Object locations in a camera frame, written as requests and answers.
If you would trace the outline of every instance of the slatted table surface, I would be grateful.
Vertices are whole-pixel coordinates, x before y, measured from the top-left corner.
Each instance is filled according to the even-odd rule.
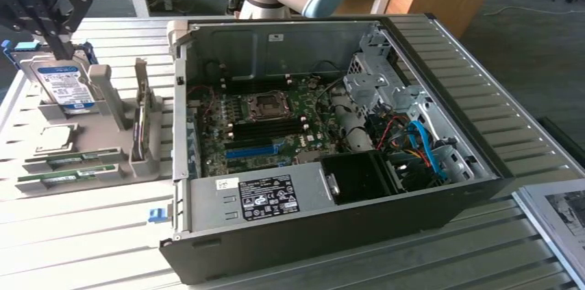
[[[189,289],[574,289],[509,194],[523,184],[582,178],[585,173],[441,26],[418,15],[391,20],[495,147],[515,182],[439,230]],[[146,59],[150,86],[165,102],[161,144],[170,163],[173,66],[165,24],[88,19],[74,38],[89,39],[100,62],[112,66],[121,97],[134,96],[133,60]],[[24,84],[20,91],[14,100],[6,99],[13,108],[0,135],[0,288],[186,289],[157,250],[170,225],[146,224],[149,208],[172,198],[169,180],[14,200],[18,193],[8,178],[21,172],[28,134],[44,124],[33,109],[37,88]]]

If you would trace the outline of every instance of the green circuit board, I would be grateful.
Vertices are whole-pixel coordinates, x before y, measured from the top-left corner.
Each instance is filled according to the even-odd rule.
[[[306,152],[318,152],[319,155],[335,153],[335,145],[327,136],[327,129],[335,127],[334,116],[326,111],[321,114],[321,118],[327,123],[325,126],[318,121],[314,111],[315,98],[323,90],[325,84],[315,85],[315,79],[310,77],[298,78],[293,82],[290,89],[283,92],[290,110],[287,117],[306,117],[309,129],[301,134],[270,138],[273,145],[278,146],[277,154],[247,158],[228,159],[224,144],[233,141],[228,136],[230,123],[254,122],[245,104],[253,95],[228,95],[218,88],[213,88],[213,99],[209,90],[198,90],[193,96],[189,96],[190,99],[198,100],[200,114],[205,113],[209,104],[212,104],[210,112],[200,117],[198,122],[202,177],[298,164],[297,156]],[[234,108],[240,108],[238,121],[234,121]]]

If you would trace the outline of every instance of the blue pcie slot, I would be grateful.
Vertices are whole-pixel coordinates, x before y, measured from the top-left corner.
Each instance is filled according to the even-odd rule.
[[[265,147],[236,149],[225,153],[225,158],[249,158],[251,156],[275,154],[278,154],[278,145],[270,145]]]

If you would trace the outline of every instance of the floor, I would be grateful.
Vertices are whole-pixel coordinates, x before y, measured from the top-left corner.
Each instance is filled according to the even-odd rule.
[[[485,0],[461,38],[527,111],[535,117],[549,117],[585,147],[585,16],[525,10],[483,15],[509,5],[555,12],[585,11],[585,0],[570,4],[563,0]],[[133,15],[128,1],[96,0],[88,16]],[[0,28],[0,38],[18,41],[28,36]],[[0,58],[0,100],[14,74],[9,62]]]

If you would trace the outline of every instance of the motherboard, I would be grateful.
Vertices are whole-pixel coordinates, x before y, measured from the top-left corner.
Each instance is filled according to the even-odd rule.
[[[327,134],[338,131],[334,115],[317,102],[326,85],[306,76],[189,88],[202,177],[295,165],[338,152]]]

